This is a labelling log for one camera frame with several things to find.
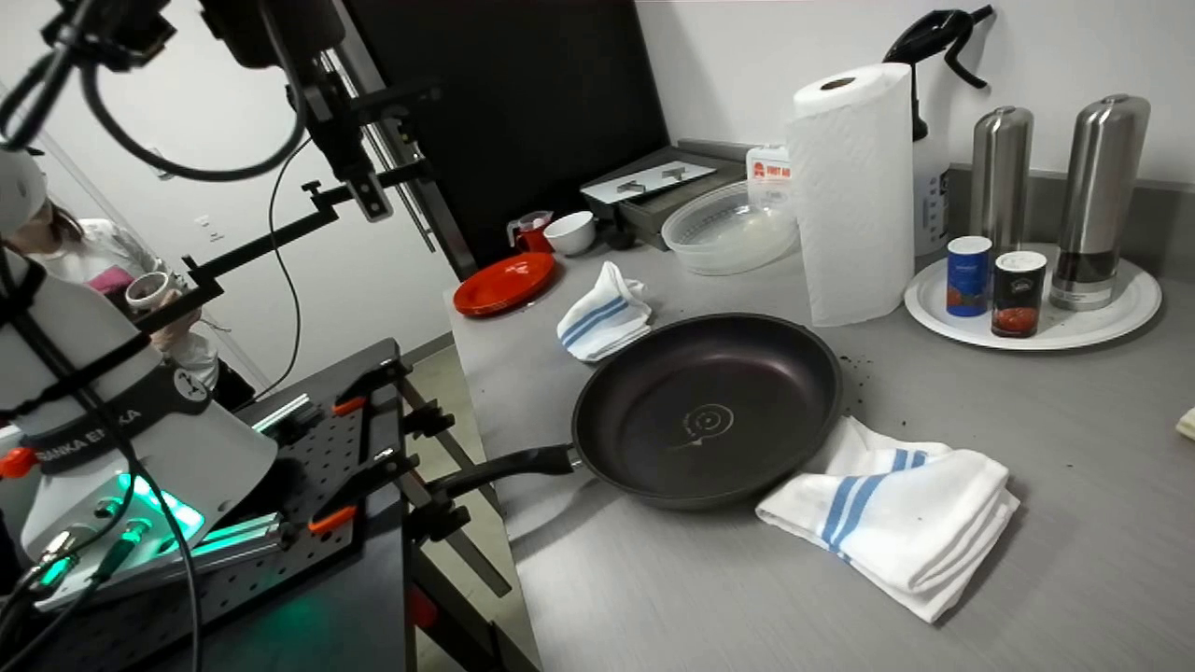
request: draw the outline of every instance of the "pan handle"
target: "pan handle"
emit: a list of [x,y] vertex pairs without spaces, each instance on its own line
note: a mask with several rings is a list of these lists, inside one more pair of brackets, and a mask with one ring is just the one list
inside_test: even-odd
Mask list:
[[576,468],[580,468],[580,460],[576,460],[572,443],[530,449],[530,450],[513,450],[513,457],[443,475],[438,482],[429,482],[429,492],[463,498],[463,492],[488,487],[488,482],[513,477],[513,475],[572,475]]

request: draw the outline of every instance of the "white dish towel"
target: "white dish towel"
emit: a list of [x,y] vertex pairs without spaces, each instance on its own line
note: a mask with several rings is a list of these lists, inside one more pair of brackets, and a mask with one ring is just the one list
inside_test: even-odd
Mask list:
[[1018,508],[1002,462],[860,418],[833,429],[826,460],[826,475],[769,492],[757,519],[835,551],[926,625],[961,601]]
[[556,340],[582,362],[601,362],[650,334],[643,282],[623,280],[623,269],[606,263],[598,282],[561,319]]

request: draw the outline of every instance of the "white plate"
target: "white plate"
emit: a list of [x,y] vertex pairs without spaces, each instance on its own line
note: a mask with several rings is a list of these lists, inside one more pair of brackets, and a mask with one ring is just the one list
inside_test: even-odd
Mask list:
[[1080,352],[1141,330],[1161,311],[1161,287],[1130,263],[1111,269],[1111,302],[1096,311],[1063,311],[1047,300],[1042,330],[1030,340],[994,337],[994,312],[946,312],[946,256],[926,265],[902,290],[902,311],[930,334],[994,352]]

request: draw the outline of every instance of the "black cable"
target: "black cable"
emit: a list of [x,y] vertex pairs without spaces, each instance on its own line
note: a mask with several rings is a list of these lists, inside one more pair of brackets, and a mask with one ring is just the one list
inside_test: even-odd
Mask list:
[[[11,280],[11,269],[8,269],[5,250],[0,250],[0,282],[5,282],[8,295],[16,290],[16,280]],[[16,312],[11,325],[21,330],[21,340],[31,343],[31,352],[32,352],[56,378],[73,378],[73,373],[79,373],[79,371],[68,362],[68,353],[41,334],[41,325],[38,325],[31,312]],[[135,477],[142,477],[142,482],[148,487],[148,492],[152,492],[152,500],[158,500],[158,508],[160,508],[160,516],[163,516],[163,521],[169,521],[169,529],[172,529],[172,538],[175,538],[175,546],[179,546],[183,570],[186,570],[186,599],[191,599],[191,668],[200,672],[200,601],[196,601],[196,570],[193,570],[193,558],[191,558],[186,535],[183,535],[175,513],[169,508],[158,477],[152,477],[152,475],[145,469],[145,462],[138,460],[132,438],[109,418],[99,397],[96,397],[91,385],[79,385],[69,397],[79,399],[79,406],[82,406],[91,418],[99,422],[99,429],[109,433],[109,441],[117,441],[118,457],[122,457],[127,468],[132,468],[132,490],[135,490]],[[96,577],[91,581],[91,589],[82,589],[79,601],[73,601],[68,612],[58,612],[58,620],[50,625],[50,628],[58,628],[68,615],[73,615],[73,612],[91,601],[91,595],[99,589],[99,581],[103,581],[103,577],[96,576]]]
[[87,551],[91,546],[96,546],[99,538],[109,538],[117,529],[117,521],[122,521],[127,508],[135,500],[135,482],[122,490],[117,513],[103,519],[99,529],[93,529],[91,538],[82,538],[79,546],[63,549],[58,558],[38,560],[38,569],[31,569],[11,589],[8,601],[0,609],[0,642],[8,642],[8,628],[11,615],[18,612],[21,599],[31,595],[31,586],[58,560]]
[[103,97],[99,97],[99,66],[96,65],[82,65],[82,97],[87,97],[87,107],[96,117],[96,124],[112,134],[117,144],[122,144],[127,153],[135,153],[138,161],[152,164],[158,172],[169,172],[169,177],[183,177],[183,178],[196,178],[196,183],[234,183],[234,178],[252,178],[252,177],[266,177],[271,172],[276,164],[285,164],[295,148],[297,148],[297,137],[302,137],[302,117],[295,117],[295,127],[287,134],[287,142],[281,148],[271,148],[266,161],[259,164],[246,164],[246,168],[191,168],[191,164],[175,164],[152,148],[145,148],[142,142],[135,142],[118,118],[109,111]]
[[[73,16],[58,25],[58,41],[50,55],[41,55],[18,83],[18,88],[0,105],[0,148],[26,148],[32,142],[32,134],[46,127],[51,105],[58,100],[73,65],[82,58],[82,41],[87,31],[93,21],[93,16],[99,11],[99,0],[82,0],[73,6]],[[26,118],[8,132],[11,111],[18,111],[26,105],[26,97],[38,88]]]
[[5,662],[5,668],[18,668],[31,653],[38,653],[82,606],[118,570],[118,562],[142,546],[132,538],[117,538],[96,570],[91,576],[87,589],[73,606],[68,606],[50,628],[41,628],[18,653]]
[[16,672],[26,658],[32,658],[68,620],[73,620],[87,601],[99,589],[99,581],[87,581],[73,606],[68,606],[50,628],[41,628],[18,653],[5,662],[5,672]]
[[[276,231],[276,219],[271,219],[276,192],[285,185],[285,177],[287,177],[292,161],[295,161],[306,144],[311,144],[311,137],[285,161],[285,168],[276,168],[276,178],[271,178],[271,192],[270,192],[270,207],[266,207],[270,231]],[[266,387],[259,391],[259,399],[266,399],[270,391],[276,391],[276,387],[295,373],[295,362],[297,362],[297,352],[302,352],[302,300],[297,300],[295,275],[292,275],[281,248],[271,250],[271,256],[276,256],[276,265],[281,265],[281,273],[285,273],[285,280],[287,280],[287,290],[292,290],[295,330],[292,330],[292,360],[287,360],[285,373],[281,373],[271,385],[266,385]]]

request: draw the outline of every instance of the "cast iron skillet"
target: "cast iron skillet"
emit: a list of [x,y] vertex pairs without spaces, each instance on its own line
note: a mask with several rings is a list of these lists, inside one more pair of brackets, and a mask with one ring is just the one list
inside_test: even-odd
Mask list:
[[693,319],[643,337],[590,378],[572,409],[576,443],[468,468],[438,492],[585,462],[653,508],[728,508],[798,469],[839,402],[842,373],[814,334],[753,312]]

